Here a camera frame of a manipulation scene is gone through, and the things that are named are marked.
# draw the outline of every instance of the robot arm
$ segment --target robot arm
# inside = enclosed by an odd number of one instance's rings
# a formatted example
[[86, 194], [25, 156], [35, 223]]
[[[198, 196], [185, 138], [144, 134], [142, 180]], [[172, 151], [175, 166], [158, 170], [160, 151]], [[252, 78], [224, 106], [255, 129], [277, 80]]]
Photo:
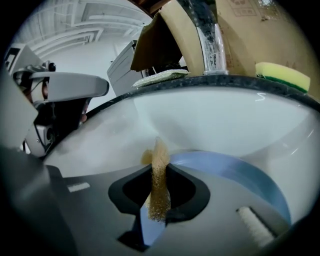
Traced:
[[91, 98], [104, 96], [109, 83], [98, 76], [55, 72], [56, 65], [29, 65], [13, 74], [17, 85], [38, 111], [25, 142], [31, 154], [45, 156], [66, 135], [77, 129]]

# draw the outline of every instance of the sponge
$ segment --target sponge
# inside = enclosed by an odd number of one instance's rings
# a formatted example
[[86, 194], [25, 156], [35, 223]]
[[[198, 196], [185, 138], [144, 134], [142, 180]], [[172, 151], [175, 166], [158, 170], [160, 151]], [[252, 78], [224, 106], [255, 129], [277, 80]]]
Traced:
[[255, 73], [259, 78], [265, 78], [307, 93], [310, 87], [310, 77], [292, 68], [279, 64], [260, 62], [255, 65]]

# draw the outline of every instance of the white sink basin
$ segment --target white sink basin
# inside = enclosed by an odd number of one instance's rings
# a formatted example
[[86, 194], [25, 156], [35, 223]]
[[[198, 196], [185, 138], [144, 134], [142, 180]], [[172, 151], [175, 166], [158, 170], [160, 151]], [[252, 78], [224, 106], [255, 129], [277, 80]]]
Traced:
[[317, 198], [320, 114], [249, 89], [190, 87], [124, 99], [71, 133], [45, 163], [64, 177], [137, 166], [157, 136], [171, 154], [212, 151], [260, 168], [282, 190], [293, 223]]

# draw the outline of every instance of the cardboard box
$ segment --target cardboard box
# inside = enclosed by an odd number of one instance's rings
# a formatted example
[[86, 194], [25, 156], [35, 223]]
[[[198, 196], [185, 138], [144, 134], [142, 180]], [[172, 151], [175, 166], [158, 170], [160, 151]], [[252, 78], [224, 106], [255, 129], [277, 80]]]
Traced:
[[185, 10], [171, 0], [142, 29], [134, 52], [131, 70], [177, 64], [184, 57], [190, 76], [205, 71], [197, 28]]
[[320, 66], [299, 26], [274, 1], [216, 0], [217, 19], [230, 74], [255, 76], [255, 63], [271, 62], [311, 78], [320, 99]]

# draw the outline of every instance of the brown cardboard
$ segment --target brown cardboard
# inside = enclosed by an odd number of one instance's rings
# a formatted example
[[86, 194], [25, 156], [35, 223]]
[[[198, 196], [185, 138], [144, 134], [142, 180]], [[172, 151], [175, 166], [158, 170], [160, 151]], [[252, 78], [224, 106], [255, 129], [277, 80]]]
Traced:
[[159, 13], [142, 29], [136, 44], [131, 70], [142, 71], [156, 66], [178, 63], [182, 53]]
[[264, 2], [216, 0], [229, 73], [255, 76], [255, 63], [284, 65], [310, 77], [309, 94], [320, 99], [320, 66], [311, 45], [283, 8]]

